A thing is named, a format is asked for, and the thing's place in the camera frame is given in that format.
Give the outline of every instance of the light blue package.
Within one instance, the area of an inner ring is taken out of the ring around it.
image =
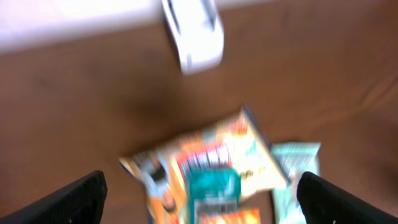
[[[317,157],[320,146],[319,142],[289,142],[272,146],[272,155],[290,180],[285,189],[272,191],[276,224],[306,224],[301,206],[297,201],[297,186],[305,171],[320,175]]]

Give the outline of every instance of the teal package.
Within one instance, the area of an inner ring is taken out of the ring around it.
[[[276,224],[306,224],[297,201],[297,186],[305,171],[320,175],[317,157],[320,146],[319,142],[288,142],[272,146],[271,153],[290,180],[286,188],[272,191]]]
[[[241,178],[234,169],[193,170],[187,182],[190,223],[238,208]]]

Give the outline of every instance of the brown floor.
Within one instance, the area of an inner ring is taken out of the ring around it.
[[[182,77],[163,24],[0,57],[0,216],[95,170],[103,223],[145,223],[122,154],[247,103],[271,142],[321,141],[322,176],[398,216],[398,1],[221,13],[222,64]],[[250,199],[272,223],[269,192]]]

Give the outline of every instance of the black object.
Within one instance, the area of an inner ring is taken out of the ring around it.
[[[0,223],[99,224],[107,191],[104,173],[97,170],[1,218]]]
[[[160,165],[160,167],[157,170],[155,170],[153,173],[149,175],[156,184],[166,179],[166,171],[164,170],[162,165]]]
[[[398,223],[398,218],[311,172],[305,172],[300,179],[297,199],[307,224]]]

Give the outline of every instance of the chip bag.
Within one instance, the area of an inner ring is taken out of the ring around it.
[[[155,224],[189,223],[185,184],[193,170],[233,168],[241,176],[240,200],[288,182],[246,108],[120,163],[145,185]]]
[[[272,154],[289,175],[290,184],[284,189],[274,189],[276,224],[306,224],[299,201],[297,186],[305,171],[319,175],[317,152],[320,143],[289,142],[274,144]]]
[[[187,189],[190,223],[203,223],[205,216],[238,209],[241,177],[231,168],[193,170],[187,181]]]
[[[261,220],[259,210],[252,209],[207,217],[203,224],[261,224]]]

